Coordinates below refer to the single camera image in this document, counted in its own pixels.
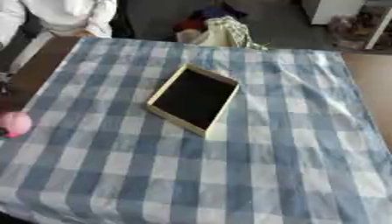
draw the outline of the wooden frame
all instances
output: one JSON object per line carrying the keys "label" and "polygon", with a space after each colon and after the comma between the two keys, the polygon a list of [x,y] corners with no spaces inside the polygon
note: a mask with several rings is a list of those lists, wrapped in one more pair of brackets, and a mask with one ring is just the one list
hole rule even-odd
{"label": "wooden frame", "polygon": [[[225,103],[223,104],[223,106],[220,108],[220,111],[217,113],[217,115],[215,116],[215,118],[211,121],[211,123],[208,125],[208,127],[206,129],[202,129],[201,127],[198,127],[186,120],[183,120],[179,117],[176,117],[175,115],[172,115],[164,110],[162,110],[161,108],[158,108],[154,105],[154,103],[159,99],[159,97],[162,96],[162,94],[176,81],[176,79],[178,79],[181,74],[185,71],[185,70],[191,70],[194,71],[197,74],[200,75],[205,75],[209,78],[215,79],[217,81],[220,82],[224,82],[227,83],[229,85],[233,85],[234,86],[234,90],[233,92],[230,94],[230,96],[226,99]],[[168,120],[171,123],[174,123],[180,127],[183,127],[187,130],[190,130],[200,136],[206,137],[208,135],[208,133],[213,129],[214,124],[216,123],[216,121],[219,119],[219,117],[222,115],[222,113],[224,112],[224,110],[228,107],[228,104],[233,100],[233,98],[235,97],[235,94],[237,93],[239,89],[239,84],[236,80],[232,79],[232,78],[228,78],[225,76],[222,76],[220,74],[217,73],[213,73],[210,71],[207,71],[201,67],[195,66],[195,65],[190,65],[190,64],[185,64],[183,65],[148,101],[147,101],[147,110],[149,110],[150,112],[152,112],[153,114],[156,114],[158,116],[163,117],[164,119]]]}

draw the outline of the white sleeve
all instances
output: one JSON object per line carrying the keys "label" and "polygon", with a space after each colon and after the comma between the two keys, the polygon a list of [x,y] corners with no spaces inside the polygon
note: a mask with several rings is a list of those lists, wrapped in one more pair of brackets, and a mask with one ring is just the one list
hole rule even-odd
{"label": "white sleeve", "polygon": [[6,47],[25,22],[25,7],[19,0],[0,0],[0,50]]}
{"label": "white sleeve", "polygon": [[105,32],[109,27],[109,22],[115,16],[116,10],[117,0],[95,0],[95,6],[88,19],[86,30],[95,35]]}

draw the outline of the tablecloth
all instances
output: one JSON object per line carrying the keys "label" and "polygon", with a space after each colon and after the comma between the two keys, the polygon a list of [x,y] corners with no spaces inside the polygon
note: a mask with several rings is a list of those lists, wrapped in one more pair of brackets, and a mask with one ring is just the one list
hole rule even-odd
{"label": "tablecloth", "polygon": [[[181,65],[237,79],[208,139],[146,112]],[[391,155],[338,52],[84,38],[0,140],[0,207],[55,223],[392,223]]]}

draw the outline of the cloth pile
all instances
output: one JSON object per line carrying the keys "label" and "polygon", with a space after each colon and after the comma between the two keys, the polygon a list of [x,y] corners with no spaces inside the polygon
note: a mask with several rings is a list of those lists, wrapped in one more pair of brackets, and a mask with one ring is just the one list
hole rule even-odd
{"label": "cloth pile", "polygon": [[267,50],[255,43],[249,28],[238,21],[246,13],[235,10],[227,3],[195,11],[186,21],[174,28],[177,41],[200,46],[236,46]]}

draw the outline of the wooden tray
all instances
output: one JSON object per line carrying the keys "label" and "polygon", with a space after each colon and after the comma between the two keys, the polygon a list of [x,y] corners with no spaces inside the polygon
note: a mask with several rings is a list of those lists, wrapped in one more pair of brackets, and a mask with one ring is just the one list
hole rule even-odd
{"label": "wooden tray", "polygon": [[236,80],[187,64],[147,101],[147,109],[206,137],[238,88]]}

